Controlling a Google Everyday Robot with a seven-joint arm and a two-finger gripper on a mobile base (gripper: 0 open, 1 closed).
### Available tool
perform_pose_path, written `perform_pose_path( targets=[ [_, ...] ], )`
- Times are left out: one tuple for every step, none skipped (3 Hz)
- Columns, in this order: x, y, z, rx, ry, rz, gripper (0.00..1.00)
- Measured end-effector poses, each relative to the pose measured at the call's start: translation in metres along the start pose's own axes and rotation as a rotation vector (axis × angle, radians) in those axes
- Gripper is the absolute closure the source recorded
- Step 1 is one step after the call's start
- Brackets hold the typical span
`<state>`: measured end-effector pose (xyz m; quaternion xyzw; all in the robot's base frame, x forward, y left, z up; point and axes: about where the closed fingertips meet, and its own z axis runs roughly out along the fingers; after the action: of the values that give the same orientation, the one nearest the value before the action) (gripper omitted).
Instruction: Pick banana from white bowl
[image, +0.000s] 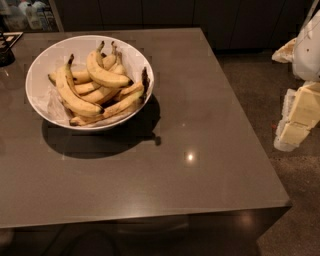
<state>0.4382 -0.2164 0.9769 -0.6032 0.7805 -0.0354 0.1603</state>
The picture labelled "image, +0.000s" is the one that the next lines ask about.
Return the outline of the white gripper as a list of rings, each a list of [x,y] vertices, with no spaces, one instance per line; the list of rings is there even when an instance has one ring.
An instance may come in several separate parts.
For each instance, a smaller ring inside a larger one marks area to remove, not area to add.
[[[320,10],[296,38],[273,53],[272,60],[291,63],[293,74],[306,81],[297,90],[287,90],[276,129],[274,147],[290,152],[320,122]]]

